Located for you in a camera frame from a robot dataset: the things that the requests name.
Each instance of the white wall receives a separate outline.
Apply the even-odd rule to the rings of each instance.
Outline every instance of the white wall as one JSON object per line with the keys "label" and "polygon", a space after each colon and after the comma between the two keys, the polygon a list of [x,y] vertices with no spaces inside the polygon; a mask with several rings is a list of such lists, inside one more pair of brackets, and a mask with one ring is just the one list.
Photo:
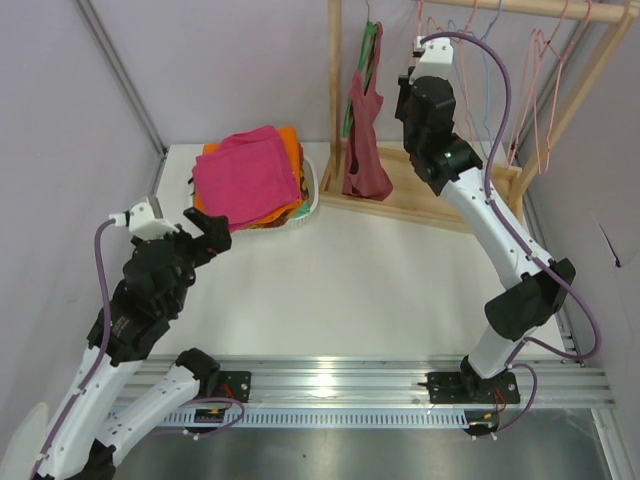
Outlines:
{"label": "white wall", "polygon": [[[640,26],[635,25],[553,153],[548,175],[532,186],[545,238],[569,257],[575,285],[603,329],[602,365],[613,388],[628,450],[640,472]],[[622,267],[600,230],[604,228]],[[583,350],[584,314],[568,302]]]}
{"label": "white wall", "polygon": [[[380,140],[400,140],[402,127],[393,115],[398,75],[406,72],[417,33],[416,3],[370,0],[370,4],[371,20],[382,22],[384,28],[378,90],[385,104],[376,131]],[[165,143],[211,141],[270,123],[294,125],[304,141],[328,140],[326,0],[94,0],[94,5]],[[433,15],[443,26],[453,19],[463,28],[470,13],[467,8],[427,4],[425,24],[426,17]],[[478,11],[471,29],[482,35],[494,16],[495,12]],[[345,96],[366,18],[365,0],[343,0]],[[508,13],[496,23],[490,43],[510,71],[517,73],[515,98],[531,30],[543,28],[550,34],[556,23]],[[573,26],[569,21],[562,26],[558,45],[564,44]],[[486,138],[482,126],[485,67],[477,48],[468,46],[465,52],[470,103]],[[541,80],[551,63],[544,64]],[[490,68],[494,94],[489,124],[495,134],[504,90],[500,73],[493,65]],[[455,73],[450,78],[464,124],[464,102]],[[462,132],[468,137],[466,124]]]}
{"label": "white wall", "polygon": [[[0,15],[0,456],[57,407],[100,307],[96,226],[149,191],[158,159],[69,0]],[[130,248],[109,231],[110,286]]]}

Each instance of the orange towel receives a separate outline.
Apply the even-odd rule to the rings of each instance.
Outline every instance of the orange towel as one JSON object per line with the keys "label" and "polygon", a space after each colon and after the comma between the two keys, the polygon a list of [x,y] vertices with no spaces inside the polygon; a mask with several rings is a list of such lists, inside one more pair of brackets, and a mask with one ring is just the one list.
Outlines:
{"label": "orange towel", "polygon": [[[287,150],[287,155],[289,160],[291,161],[291,166],[293,167],[293,172],[296,176],[296,180],[298,184],[301,186],[302,196],[299,200],[295,202],[291,202],[279,209],[271,212],[266,217],[262,218],[260,221],[254,223],[249,228],[264,228],[264,227],[277,227],[283,225],[289,218],[293,217],[298,209],[302,206],[302,203],[309,198],[309,193],[306,188],[306,182],[304,179],[304,172],[302,169],[302,149],[300,148],[300,144],[298,143],[298,135],[296,134],[296,130],[293,127],[282,127],[278,129],[278,133],[284,142],[285,149]],[[202,154],[205,155],[207,153],[213,153],[217,150],[219,143],[211,143],[204,146],[202,149]],[[198,192],[195,192],[193,197],[193,206],[196,207],[201,212],[206,213],[204,205],[202,204],[202,200]]]}

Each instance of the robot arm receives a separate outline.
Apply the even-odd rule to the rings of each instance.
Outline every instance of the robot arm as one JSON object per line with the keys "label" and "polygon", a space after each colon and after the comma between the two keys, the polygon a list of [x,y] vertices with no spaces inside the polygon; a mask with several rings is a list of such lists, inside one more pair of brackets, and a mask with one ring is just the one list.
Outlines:
{"label": "robot arm", "polygon": [[110,301],[109,342],[91,380],[79,390],[76,385],[99,356],[101,310],[73,387],[50,423],[52,439],[39,459],[36,478],[111,478],[96,477],[95,472],[108,473],[167,414],[198,395],[211,396],[217,387],[219,365],[191,350],[178,358],[163,382],[117,420],[103,424],[124,385],[169,330],[169,321],[178,317],[195,282],[195,269],[231,247],[225,217],[208,217],[193,208],[184,214],[203,231],[201,236],[193,238],[164,220],[155,198],[113,216],[116,225],[129,227],[136,248]]}
{"label": "robot arm", "polygon": [[522,249],[486,201],[487,171],[473,148],[453,133],[456,100],[446,80],[453,62],[449,39],[421,45],[416,67],[399,78],[396,118],[403,123],[404,148],[416,174],[433,192],[449,202],[471,227],[496,268],[505,292],[485,305],[489,327],[461,365],[462,383],[471,400],[485,398],[505,374],[506,364],[521,340],[542,326],[560,308],[566,291],[533,261],[536,256],[567,283],[575,277],[568,260],[556,262],[522,228],[491,185],[491,198],[533,251]]}

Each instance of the red wire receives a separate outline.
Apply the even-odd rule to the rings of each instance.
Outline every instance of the red wire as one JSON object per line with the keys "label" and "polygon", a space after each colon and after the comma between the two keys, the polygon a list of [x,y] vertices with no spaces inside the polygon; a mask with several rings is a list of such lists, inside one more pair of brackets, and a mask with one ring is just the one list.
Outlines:
{"label": "red wire", "polygon": [[[236,399],[236,397],[234,397],[234,396],[233,396],[233,392],[232,392],[232,391],[231,391],[231,389],[229,388],[229,385],[227,385],[226,383],[223,383],[223,384],[220,386],[220,390],[222,390],[224,393],[226,393],[226,394],[227,394],[227,396],[228,396],[229,398],[231,398],[232,400],[235,400],[235,399]],[[225,408],[225,410],[229,410],[229,409],[231,408],[231,405],[232,405],[232,404],[231,404],[231,403],[229,403],[229,404],[227,405],[227,408]]]}
{"label": "red wire", "polygon": [[500,389],[495,391],[495,396],[502,402],[502,409],[498,410],[497,413],[502,413],[507,409],[507,400],[504,398],[504,395],[502,395]]}

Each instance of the wooden rack base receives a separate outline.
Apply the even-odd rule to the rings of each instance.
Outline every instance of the wooden rack base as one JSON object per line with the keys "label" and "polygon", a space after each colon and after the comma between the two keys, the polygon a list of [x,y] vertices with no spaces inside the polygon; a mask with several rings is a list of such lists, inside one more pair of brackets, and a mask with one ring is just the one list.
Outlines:
{"label": "wooden rack base", "polygon": [[[429,186],[418,178],[409,161],[409,155],[404,150],[378,146],[378,153],[382,166],[393,183],[393,192],[385,201],[343,195],[343,172],[335,171],[335,165],[344,163],[331,158],[320,187],[322,204],[458,232],[471,231],[456,211],[447,202],[436,197]],[[492,180],[503,199],[509,198],[520,173],[521,169],[517,167],[493,167]],[[515,202],[511,208],[516,218],[522,222],[522,200]]]}

